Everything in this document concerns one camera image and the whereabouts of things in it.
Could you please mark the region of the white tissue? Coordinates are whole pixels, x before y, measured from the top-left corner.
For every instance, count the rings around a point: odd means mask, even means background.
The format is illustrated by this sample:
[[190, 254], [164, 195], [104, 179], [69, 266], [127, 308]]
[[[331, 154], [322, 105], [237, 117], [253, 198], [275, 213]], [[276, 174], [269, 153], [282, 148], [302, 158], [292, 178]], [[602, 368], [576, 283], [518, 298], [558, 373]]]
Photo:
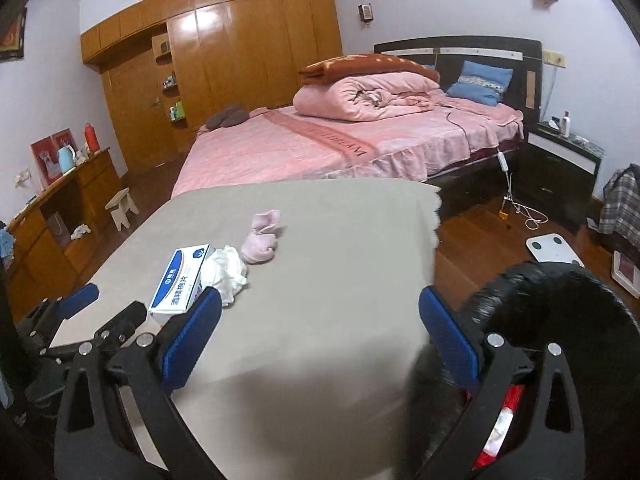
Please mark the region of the white tissue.
[[248, 283], [247, 266], [234, 247], [226, 245], [215, 249], [202, 264], [201, 283], [216, 289], [222, 306], [230, 307]]

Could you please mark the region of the black trash bin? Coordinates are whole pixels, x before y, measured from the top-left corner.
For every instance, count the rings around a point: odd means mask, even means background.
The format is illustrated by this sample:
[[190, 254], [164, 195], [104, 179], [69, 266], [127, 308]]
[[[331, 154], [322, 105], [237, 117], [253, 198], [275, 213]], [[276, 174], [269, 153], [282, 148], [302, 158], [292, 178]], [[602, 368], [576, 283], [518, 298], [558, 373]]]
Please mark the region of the black trash bin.
[[431, 286], [418, 309], [406, 478], [638, 477], [639, 324], [600, 278], [526, 262], [459, 310]]

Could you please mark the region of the wooden desk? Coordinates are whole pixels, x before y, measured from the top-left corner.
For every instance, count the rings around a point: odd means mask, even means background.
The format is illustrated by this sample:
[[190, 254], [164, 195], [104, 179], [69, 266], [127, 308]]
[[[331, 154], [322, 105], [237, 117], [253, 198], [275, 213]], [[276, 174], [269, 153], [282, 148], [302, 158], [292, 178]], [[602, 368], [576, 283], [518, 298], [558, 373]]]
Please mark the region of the wooden desk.
[[22, 318], [44, 298], [66, 296], [81, 282], [112, 225], [105, 209], [122, 188], [107, 150], [60, 177], [9, 224], [15, 238], [8, 270], [12, 318]]

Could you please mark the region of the blue white box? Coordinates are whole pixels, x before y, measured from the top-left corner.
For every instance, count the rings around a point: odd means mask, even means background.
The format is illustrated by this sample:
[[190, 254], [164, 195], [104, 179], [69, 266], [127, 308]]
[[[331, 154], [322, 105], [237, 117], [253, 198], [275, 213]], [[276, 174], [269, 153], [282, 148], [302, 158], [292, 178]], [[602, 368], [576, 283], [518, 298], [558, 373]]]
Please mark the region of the blue white box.
[[212, 252], [209, 244], [174, 251], [148, 307], [151, 318], [165, 325], [170, 318], [189, 311], [203, 290], [203, 263]]

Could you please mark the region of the small white stool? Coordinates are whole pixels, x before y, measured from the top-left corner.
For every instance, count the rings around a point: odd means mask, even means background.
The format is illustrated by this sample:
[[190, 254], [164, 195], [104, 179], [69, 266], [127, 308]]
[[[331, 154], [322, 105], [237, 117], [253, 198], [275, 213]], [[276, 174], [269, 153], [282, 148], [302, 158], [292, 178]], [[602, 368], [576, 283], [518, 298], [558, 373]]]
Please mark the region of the small white stool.
[[111, 215], [115, 228], [120, 232], [123, 228], [129, 229], [130, 222], [128, 214], [140, 214], [140, 211], [130, 195], [130, 188], [123, 188], [118, 191], [104, 206], [104, 209]]

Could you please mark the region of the light blue kettle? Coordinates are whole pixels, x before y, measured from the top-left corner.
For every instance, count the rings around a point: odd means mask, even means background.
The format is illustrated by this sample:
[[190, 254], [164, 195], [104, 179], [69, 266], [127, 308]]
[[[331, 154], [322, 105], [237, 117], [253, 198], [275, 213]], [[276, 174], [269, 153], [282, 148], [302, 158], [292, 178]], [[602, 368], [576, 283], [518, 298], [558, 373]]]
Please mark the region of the light blue kettle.
[[62, 174], [67, 174], [76, 167], [76, 151], [70, 144], [61, 146], [58, 149], [58, 166]]

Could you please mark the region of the pink rolled sock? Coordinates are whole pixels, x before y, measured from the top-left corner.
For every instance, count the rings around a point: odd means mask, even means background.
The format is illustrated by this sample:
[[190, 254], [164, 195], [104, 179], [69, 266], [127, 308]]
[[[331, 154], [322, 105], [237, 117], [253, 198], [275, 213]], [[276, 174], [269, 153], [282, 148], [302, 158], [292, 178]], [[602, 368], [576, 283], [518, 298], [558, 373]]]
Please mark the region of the pink rolled sock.
[[271, 209], [255, 214], [244, 243], [241, 256], [246, 263], [262, 264], [273, 259], [278, 246], [281, 211]]

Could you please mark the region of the white bathroom scale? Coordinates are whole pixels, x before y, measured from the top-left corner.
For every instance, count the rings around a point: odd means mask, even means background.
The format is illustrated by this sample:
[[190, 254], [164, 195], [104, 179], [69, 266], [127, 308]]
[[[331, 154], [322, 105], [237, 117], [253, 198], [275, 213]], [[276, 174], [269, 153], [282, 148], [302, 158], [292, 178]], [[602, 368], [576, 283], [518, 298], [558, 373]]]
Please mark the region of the white bathroom scale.
[[585, 266], [572, 246], [558, 233], [529, 237], [525, 245], [538, 262], [559, 262]]

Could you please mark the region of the red thermos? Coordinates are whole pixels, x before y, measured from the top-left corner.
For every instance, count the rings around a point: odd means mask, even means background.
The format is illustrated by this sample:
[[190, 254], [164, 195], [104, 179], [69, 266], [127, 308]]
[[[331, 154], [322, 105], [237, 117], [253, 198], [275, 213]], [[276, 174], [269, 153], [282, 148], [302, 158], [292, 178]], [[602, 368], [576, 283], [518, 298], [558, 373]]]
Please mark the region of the red thermos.
[[90, 122], [85, 124], [84, 136], [88, 149], [91, 153], [96, 153], [101, 149], [98, 137], [96, 136], [96, 130], [94, 130], [93, 125], [91, 125]]

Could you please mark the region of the plaid clothing on chair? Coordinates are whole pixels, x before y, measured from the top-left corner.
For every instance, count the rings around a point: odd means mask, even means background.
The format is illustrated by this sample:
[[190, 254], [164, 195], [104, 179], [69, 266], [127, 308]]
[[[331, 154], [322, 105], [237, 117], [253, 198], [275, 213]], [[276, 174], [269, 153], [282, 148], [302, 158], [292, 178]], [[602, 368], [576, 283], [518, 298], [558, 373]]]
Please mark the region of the plaid clothing on chair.
[[603, 188], [599, 232], [617, 235], [639, 249], [639, 166], [630, 164], [616, 171]]

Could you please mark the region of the dark slippers on bed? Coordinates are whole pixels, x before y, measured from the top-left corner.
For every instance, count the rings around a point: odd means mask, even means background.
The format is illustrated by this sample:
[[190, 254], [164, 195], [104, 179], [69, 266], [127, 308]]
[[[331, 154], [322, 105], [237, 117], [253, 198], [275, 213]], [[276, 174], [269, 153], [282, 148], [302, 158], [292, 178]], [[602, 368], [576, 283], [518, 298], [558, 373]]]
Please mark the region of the dark slippers on bed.
[[242, 124], [250, 119], [250, 113], [239, 104], [232, 104], [221, 112], [213, 114], [206, 119], [205, 127], [207, 130], [216, 130], [218, 128], [230, 128]]

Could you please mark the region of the black nightstand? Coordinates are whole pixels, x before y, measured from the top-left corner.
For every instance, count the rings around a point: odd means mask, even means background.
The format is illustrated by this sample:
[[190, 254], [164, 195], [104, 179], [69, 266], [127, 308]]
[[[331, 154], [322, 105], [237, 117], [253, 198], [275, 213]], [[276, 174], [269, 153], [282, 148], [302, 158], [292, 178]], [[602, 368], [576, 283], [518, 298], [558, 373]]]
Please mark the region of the black nightstand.
[[531, 126], [518, 150], [514, 195], [576, 234], [586, 223], [602, 158], [597, 145]]

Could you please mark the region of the wooden wardrobe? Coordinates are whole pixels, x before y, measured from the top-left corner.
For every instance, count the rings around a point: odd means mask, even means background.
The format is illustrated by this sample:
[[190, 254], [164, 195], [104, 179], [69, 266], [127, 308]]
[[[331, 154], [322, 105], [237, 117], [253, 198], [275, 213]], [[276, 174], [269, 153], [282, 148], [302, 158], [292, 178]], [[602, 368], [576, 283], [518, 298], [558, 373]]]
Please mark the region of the wooden wardrobe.
[[230, 104], [290, 104], [299, 70], [343, 51], [334, 0], [143, 0], [80, 45], [130, 176], [189, 151]]

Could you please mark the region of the pink bed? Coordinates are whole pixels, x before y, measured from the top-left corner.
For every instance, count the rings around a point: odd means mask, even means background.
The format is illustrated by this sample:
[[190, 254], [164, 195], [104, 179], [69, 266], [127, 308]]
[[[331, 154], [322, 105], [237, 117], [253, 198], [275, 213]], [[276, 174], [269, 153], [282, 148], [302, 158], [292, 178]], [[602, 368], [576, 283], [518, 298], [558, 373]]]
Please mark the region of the pink bed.
[[437, 93], [431, 110], [341, 122], [266, 110], [237, 126], [202, 129], [173, 196], [217, 186], [341, 177], [424, 182], [521, 140], [524, 115]]

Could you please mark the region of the white bottle on nightstand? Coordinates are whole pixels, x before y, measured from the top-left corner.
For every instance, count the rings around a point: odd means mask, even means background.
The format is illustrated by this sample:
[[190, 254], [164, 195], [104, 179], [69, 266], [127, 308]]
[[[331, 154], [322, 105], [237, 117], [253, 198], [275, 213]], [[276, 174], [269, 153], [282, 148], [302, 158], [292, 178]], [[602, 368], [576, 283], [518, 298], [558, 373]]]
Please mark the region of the white bottle on nightstand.
[[567, 139], [570, 136], [570, 112], [566, 110], [560, 122], [561, 136]]

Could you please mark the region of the brown folded blanket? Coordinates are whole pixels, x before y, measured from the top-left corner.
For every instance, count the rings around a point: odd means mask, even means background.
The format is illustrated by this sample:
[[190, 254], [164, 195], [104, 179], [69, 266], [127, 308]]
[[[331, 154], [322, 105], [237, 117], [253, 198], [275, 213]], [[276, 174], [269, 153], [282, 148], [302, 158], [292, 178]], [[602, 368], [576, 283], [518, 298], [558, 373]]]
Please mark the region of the brown folded blanket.
[[333, 84], [345, 77], [403, 72], [418, 74], [432, 81], [440, 82], [439, 72], [434, 68], [425, 67], [408, 60], [408, 58], [379, 53], [328, 58], [298, 70], [302, 84]]

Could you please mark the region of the folded pink quilt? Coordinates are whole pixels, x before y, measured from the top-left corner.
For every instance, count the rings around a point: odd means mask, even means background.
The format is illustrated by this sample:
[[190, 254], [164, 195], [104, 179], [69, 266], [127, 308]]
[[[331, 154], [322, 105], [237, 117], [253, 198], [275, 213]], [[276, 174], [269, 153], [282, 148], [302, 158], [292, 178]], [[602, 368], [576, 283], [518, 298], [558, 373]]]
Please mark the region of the folded pink quilt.
[[349, 76], [333, 84], [305, 84], [293, 98], [298, 114], [342, 120], [377, 120], [429, 112], [442, 99], [439, 84], [400, 72]]

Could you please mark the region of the blue pillow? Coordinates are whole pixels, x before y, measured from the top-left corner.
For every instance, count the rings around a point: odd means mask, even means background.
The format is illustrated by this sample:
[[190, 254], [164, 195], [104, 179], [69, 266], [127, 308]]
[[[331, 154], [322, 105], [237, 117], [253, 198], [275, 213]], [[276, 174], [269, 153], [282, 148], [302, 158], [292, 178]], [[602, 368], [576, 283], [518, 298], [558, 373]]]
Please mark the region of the blue pillow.
[[464, 61], [460, 76], [448, 88], [446, 96], [497, 106], [502, 102], [512, 77], [512, 68]]

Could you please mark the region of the red picture frame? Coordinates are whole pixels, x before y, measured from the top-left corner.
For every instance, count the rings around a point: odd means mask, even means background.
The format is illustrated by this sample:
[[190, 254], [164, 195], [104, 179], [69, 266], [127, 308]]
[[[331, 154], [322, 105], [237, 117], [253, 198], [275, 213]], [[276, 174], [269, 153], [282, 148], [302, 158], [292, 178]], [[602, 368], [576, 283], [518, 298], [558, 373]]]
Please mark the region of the red picture frame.
[[60, 166], [58, 166], [58, 149], [66, 144], [70, 144], [73, 147], [76, 151], [77, 158], [77, 146], [70, 129], [61, 130], [53, 133], [52, 136], [46, 136], [30, 144], [32, 154], [34, 155], [37, 168], [40, 172], [41, 182], [46, 188], [64, 176]]

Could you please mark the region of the wall intercom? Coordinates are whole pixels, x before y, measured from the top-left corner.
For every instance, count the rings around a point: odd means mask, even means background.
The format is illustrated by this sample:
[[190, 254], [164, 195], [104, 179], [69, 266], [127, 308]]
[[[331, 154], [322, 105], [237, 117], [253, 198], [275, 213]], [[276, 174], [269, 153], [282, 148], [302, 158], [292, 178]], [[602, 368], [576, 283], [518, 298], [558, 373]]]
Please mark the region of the wall intercom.
[[374, 20], [374, 14], [371, 3], [363, 3], [358, 6], [360, 21], [364, 24], [371, 23]]

